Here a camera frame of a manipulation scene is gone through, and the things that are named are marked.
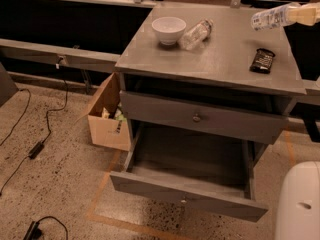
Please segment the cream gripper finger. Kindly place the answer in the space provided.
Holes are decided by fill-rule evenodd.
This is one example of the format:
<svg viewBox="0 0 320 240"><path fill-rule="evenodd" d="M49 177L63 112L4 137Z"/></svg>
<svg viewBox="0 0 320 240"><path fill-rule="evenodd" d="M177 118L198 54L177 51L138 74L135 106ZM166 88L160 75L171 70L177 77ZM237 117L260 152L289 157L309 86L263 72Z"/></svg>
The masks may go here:
<svg viewBox="0 0 320 240"><path fill-rule="evenodd" d="M290 9L287 19L294 23L313 26L320 22L320 3L310 3Z"/></svg>

